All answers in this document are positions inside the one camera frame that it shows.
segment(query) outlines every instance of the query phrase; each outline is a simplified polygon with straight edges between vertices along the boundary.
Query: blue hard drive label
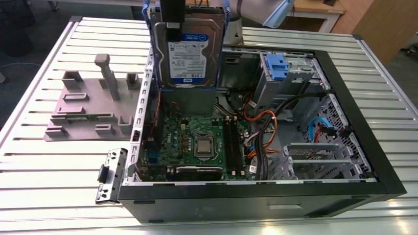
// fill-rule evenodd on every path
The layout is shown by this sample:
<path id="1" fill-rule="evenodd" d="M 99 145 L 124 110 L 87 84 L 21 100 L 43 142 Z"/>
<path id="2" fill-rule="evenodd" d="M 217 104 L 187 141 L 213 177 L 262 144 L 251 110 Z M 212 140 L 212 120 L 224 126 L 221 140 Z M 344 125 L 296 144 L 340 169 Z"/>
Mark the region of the blue hard drive label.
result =
<path id="1" fill-rule="evenodd" d="M 205 42 L 208 40 L 208 36 L 200 33 L 184 33 L 181 34 L 183 42 Z"/>
<path id="2" fill-rule="evenodd" d="M 181 34 L 180 42 L 168 42 L 169 76 L 176 83 L 201 82 L 207 70 L 203 50 L 208 46 L 207 34 Z"/>

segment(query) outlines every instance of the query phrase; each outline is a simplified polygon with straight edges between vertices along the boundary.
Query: ram slot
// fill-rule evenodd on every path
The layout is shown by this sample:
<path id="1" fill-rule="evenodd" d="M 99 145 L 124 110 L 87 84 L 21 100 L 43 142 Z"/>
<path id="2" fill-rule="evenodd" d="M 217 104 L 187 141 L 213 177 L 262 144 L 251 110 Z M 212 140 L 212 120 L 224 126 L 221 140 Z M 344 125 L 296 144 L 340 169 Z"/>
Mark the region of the ram slot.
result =
<path id="1" fill-rule="evenodd" d="M 229 124 L 229 136 L 231 136 L 231 149 L 233 156 L 233 170 L 236 175 L 243 175 L 242 167 L 242 155 L 240 155 L 240 146 L 239 146 L 239 131 L 236 126 L 236 120 L 231 121 Z"/>
<path id="2" fill-rule="evenodd" d="M 227 159 L 227 173 L 231 174 L 235 169 L 233 154 L 232 154 L 232 141 L 231 141 L 231 120 L 223 119 L 223 146 Z"/>

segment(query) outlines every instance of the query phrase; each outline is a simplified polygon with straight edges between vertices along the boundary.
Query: cpu socket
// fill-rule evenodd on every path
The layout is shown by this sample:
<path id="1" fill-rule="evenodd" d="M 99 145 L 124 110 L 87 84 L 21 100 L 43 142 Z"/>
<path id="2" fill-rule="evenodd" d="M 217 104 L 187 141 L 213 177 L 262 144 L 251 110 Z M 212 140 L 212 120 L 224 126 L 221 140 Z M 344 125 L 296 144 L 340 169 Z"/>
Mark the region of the cpu socket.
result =
<path id="1" fill-rule="evenodd" d="M 213 157 L 213 136 L 212 134 L 195 135 L 195 157 L 207 161 Z"/>

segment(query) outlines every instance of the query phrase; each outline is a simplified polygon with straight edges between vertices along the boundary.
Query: desk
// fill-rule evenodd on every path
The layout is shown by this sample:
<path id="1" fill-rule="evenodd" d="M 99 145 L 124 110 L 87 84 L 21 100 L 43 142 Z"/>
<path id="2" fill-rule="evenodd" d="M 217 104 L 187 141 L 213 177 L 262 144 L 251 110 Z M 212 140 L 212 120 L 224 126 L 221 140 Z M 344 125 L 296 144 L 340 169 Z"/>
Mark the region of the desk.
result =
<path id="1" fill-rule="evenodd" d="M 418 112 L 363 41 L 351 35 L 244 28 L 246 45 L 326 50 L 386 152 L 407 194 L 332 218 L 140 225 L 120 205 L 95 205 L 107 152 L 127 141 L 45 142 L 65 70 L 99 78 L 96 53 L 115 76 L 143 76 L 149 32 L 141 21 L 83 18 L 61 34 L 0 132 L 0 233 L 60 235 L 415 234 Z"/>
<path id="2" fill-rule="evenodd" d="M 322 0 L 295 0 L 295 17 L 324 19 L 319 32 L 330 33 L 340 15 L 346 13 L 339 1 L 334 6 L 323 4 Z"/>

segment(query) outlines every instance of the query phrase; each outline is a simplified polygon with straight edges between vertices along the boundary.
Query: metal latch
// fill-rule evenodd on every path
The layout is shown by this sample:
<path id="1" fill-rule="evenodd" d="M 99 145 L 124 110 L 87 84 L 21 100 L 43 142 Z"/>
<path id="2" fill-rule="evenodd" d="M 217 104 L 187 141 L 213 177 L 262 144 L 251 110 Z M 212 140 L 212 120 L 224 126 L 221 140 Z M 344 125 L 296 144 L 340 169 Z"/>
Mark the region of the metal latch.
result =
<path id="1" fill-rule="evenodd" d="M 128 150 L 113 149 L 108 152 L 105 162 L 100 167 L 97 181 L 100 183 L 96 204 L 117 204 L 117 193 L 123 179 L 124 162 Z"/>

